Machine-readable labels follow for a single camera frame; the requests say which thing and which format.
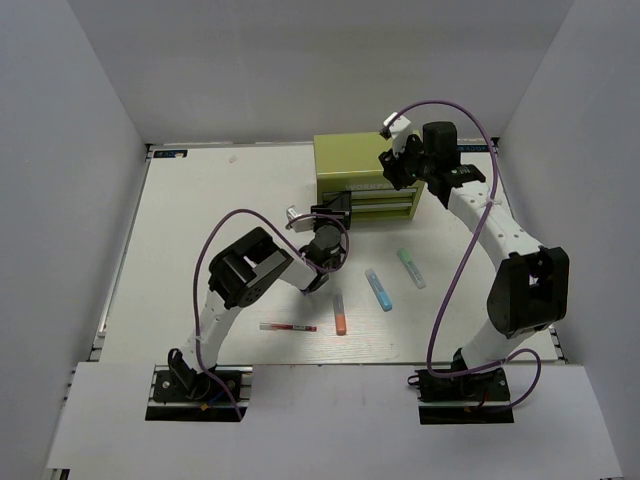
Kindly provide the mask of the red pen refill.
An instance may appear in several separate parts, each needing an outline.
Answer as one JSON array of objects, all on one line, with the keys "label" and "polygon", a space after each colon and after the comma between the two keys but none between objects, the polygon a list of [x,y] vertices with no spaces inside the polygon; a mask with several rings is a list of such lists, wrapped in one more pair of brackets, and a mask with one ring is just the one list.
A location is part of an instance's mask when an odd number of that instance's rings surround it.
[{"label": "red pen refill", "polygon": [[301,332],[317,332],[316,326],[311,325],[295,325],[282,323],[260,323],[259,328],[265,331],[301,331]]}]

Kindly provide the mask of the green metal drawer chest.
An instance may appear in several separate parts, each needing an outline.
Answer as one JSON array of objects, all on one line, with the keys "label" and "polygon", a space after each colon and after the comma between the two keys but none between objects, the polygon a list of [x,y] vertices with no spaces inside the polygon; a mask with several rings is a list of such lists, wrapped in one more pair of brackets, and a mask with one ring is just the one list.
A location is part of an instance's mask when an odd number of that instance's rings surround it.
[{"label": "green metal drawer chest", "polygon": [[383,176],[379,155],[390,142],[376,133],[327,134],[315,136],[313,147],[320,204],[350,192],[355,222],[414,218],[424,184],[397,190]]}]

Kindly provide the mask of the blue highlighter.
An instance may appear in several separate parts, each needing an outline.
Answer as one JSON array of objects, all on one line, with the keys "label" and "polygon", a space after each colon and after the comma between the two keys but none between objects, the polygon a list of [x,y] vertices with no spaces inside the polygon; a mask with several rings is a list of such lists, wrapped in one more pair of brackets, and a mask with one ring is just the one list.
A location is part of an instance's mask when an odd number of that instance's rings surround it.
[{"label": "blue highlighter", "polygon": [[376,274],[376,272],[372,269],[366,269],[365,270],[365,277],[372,289],[372,292],[376,298],[376,300],[378,301],[378,304],[380,305],[381,309],[384,312],[388,312],[392,310],[392,302],[386,292],[386,290],[384,289],[378,275]]}]

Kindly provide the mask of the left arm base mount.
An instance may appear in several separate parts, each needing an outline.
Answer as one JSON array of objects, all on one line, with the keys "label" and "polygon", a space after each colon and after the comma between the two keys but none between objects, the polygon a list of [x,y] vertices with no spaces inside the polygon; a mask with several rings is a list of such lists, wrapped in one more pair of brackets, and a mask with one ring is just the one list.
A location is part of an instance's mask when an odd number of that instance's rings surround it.
[{"label": "left arm base mount", "polygon": [[[215,374],[226,384],[244,415],[249,406],[253,369],[221,367]],[[209,376],[201,377],[188,393],[169,368],[162,366],[154,369],[145,420],[236,423],[240,418],[224,389]]]}]

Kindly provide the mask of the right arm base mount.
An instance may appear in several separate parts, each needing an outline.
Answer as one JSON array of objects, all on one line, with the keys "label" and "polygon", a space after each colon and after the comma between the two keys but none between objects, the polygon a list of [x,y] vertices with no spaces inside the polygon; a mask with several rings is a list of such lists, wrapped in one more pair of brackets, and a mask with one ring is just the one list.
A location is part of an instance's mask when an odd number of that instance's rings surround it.
[{"label": "right arm base mount", "polygon": [[421,425],[497,425],[514,422],[502,368],[455,378],[436,378],[426,369],[407,378],[417,390]]}]

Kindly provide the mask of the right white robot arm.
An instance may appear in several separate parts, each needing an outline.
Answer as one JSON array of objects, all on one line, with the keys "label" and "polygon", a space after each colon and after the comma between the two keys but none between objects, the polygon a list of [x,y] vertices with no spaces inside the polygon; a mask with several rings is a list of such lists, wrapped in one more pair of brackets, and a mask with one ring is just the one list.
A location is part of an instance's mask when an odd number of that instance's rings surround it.
[{"label": "right white robot arm", "polygon": [[453,390],[475,398],[488,385],[484,368],[494,368],[524,340],[565,317],[569,256],[529,235],[498,201],[480,169],[462,163],[453,123],[427,123],[415,134],[407,118],[391,115],[381,135],[391,142],[379,156],[384,177],[397,190],[424,182],[469,229],[495,268],[488,318],[460,349],[463,366],[451,374]]}]

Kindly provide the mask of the green highlighter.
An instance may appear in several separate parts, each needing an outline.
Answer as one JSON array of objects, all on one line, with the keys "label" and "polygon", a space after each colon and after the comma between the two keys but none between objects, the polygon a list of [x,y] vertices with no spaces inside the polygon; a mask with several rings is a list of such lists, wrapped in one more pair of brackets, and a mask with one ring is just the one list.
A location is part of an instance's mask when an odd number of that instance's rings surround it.
[{"label": "green highlighter", "polygon": [[405,248],[400,248],[397,250],[397,256],[406,269],[414,285],[418,289],[424,289],[426,287],[425,280],[409,251]]}]

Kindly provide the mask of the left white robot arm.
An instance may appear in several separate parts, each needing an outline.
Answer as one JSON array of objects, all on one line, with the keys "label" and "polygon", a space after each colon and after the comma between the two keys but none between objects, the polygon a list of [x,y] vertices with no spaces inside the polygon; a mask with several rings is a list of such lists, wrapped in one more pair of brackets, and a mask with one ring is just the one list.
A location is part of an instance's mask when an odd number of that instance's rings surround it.
[{"label": "left white robot arm", "polygon": [[314,205],[308,214],[287,211],[285,227],[296,232],[311,231],[312,240],[282,248],[274,241],[286,237],[261,214],[237,209],[234,215],[253,215],[264,222],[216,254],[209,263],[207,297],[198,306],[198,285],[204,256],[214,236],[205,241],[192,280],[193,310],[197,314],[192,335],[182,348],[168,354],[168,368],[177,387],[188,398],[199,399],[211,387],[224,339],[242,309],[253,305],[278,280],[304,294],[318,290],[329,275],[342,268],[349,253],[348,230],[352,218],[352,194],[341,192],[332,200]]}]

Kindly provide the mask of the orange highlighter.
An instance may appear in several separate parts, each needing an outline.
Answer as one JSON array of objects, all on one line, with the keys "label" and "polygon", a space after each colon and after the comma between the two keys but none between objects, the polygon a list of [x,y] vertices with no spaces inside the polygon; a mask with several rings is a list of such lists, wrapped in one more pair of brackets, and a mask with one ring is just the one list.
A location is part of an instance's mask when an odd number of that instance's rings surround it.
[{"label": "orange highlighter", "polygon": [[342,291],[335,289],[332,299],[336,334],[344,336],[347,333],[347,325]]}]

